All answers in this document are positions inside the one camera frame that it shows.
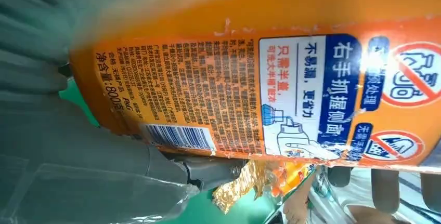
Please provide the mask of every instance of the blue label panel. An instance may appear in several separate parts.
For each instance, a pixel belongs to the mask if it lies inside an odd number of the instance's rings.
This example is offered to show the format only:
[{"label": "blue label panel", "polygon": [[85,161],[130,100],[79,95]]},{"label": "blue label panel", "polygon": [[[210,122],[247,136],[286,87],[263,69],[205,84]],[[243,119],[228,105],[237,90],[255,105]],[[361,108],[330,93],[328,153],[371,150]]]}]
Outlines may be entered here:
[{"label": "blue label panel", "polygon": [[326,36],[325,77],[317,140],[324,147],[347,142],[357,97],[360,60],[361,45],[356,38],[348,34]]},{"label": "blue label panel", "polygon": [[388,38],[378,36],[369,41],[368,55],[365,60],[367,69],[360,106],[366,111],[374,111],[380,106],[388,53]]},{"label": "blue label panel", "polygon": [[352,136],[351,148],[347,154],[347,160],[360,161],[371,137],[373,126],[369,123],[359,123],[355,126]]}]

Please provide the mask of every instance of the green surface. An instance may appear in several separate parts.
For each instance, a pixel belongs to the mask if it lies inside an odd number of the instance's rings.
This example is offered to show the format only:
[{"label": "green surface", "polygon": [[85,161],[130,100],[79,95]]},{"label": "green surface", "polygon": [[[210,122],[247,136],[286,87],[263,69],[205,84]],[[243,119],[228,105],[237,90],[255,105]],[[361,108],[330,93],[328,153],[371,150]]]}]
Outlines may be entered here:
[{"label": "green surface", "polygon": [[[83,109],[89,121],[99,126],[81,96],[80,90],[73,79],[69,79],[68,88],[60,92],[63,99],[69,100]],[[262,224],[275,210],[275,204],[268,197],[260,197],[254,201],[255,192],[250,191],[242,197],[229,211],[224,214],[211,201],[212,192],[206,191],[193,197],[184,212],[176,219],[160,222],[161,224]]]},{"label": "green surface", "polygon": [[95,126],[99,126],[98,122],[96,121],[96,119],[90,112],[89,107],[84,101],[83,96],[81,96],[81,92],[78,89],[78,86],[76,85],[75,80],[73,80],[73,78],[68,79],[68,88],[66,90],[60,91],[60,97],[67,101],[71,101],[77,106],[81,107],[81,109],[83,109],[84,113],[87,115],[87,118],[89,119],[90,123],[92,123]]}]

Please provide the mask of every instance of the red prohibition sign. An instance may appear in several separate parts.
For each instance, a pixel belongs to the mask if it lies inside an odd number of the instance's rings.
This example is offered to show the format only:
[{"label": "red prohibition sign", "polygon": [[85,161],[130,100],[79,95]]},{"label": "red prohibition sign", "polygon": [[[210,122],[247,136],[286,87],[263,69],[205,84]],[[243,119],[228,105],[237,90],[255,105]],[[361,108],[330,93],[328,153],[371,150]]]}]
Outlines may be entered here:
[{"label": "red prohibition sign", "polygon": [[390,156],[382,156],[372,154],[373,152],[367,151],[363,157],[371,161],[381,162],[397,162],[413,159],[424,151],[424,143],[418,136],[400,130],[387,130],[377,132],[371,135],[370,140],[372,145],[380,147],[381,150],[387,152]]},{"label": "red prohibition sign", "polygon": [[385,93],[385,91],[383,91],[383,97],[382,99],[392,105],[396,105],[396,106],[402,106],[402,107],[415,107],[415,106],[421,106],[423,104],[427,104],[430,102],[433,102],[437,99],[440,98],[441,96],[441,90],[437,90],[434,91],[427,83],[426,81],[424,81],[414,70],[412,70],[412,68],[408,67],[399,57],[399,55],[401,53],[404,53],[406,51],[411,51],[411,50],[421,50],[421,49],[425,49],[425,50],[429,50],[431,52],[434,52],[437,54],[437,56],[434,57],[434,59],[439,59],[441,57],[441,48],[435,44],[431,44],[431,43],[411,43],[411,44],[406,44],[404,46],[400,46],[398,47],[393,53],[392,53],[392,57],[395,59],[395,62],[398,63],[398,69],[399,71],[401,71],[403,73],[404,76],[406,76],[406,78],[411,81],[416,88],[418,88],[418,90],[420,90],[422,93],[424,93],[424,95],[426,96],[425,99],[422,100],[417,100],[414,102],[406,102],[405,100],[397,100],[397,99],[393,99],[390,97],[390,95],[388,93]]}]

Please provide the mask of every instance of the detergent bottle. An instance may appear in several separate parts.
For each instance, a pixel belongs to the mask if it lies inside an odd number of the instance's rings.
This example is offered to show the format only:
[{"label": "detergent bottle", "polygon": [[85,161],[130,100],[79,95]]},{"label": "detergent bottle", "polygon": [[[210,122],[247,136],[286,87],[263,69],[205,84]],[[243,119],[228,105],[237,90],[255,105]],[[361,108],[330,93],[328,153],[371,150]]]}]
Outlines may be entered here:
[{"label": "detergent bottle", "polygon": [[163,151],[441,172],[439,15],[439,0],[115,0],[70,62],[102,127]]}]

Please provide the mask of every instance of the barcode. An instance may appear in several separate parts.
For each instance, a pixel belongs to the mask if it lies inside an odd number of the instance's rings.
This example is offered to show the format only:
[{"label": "barcode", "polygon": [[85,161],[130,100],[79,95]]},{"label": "barcode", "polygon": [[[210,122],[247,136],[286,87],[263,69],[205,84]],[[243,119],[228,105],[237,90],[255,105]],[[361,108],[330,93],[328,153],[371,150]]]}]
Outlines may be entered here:
[{"label": "barcode", "polygon": [[208,128],[171,125],[145,125],[149,141],[168,147],[216,150]]}]

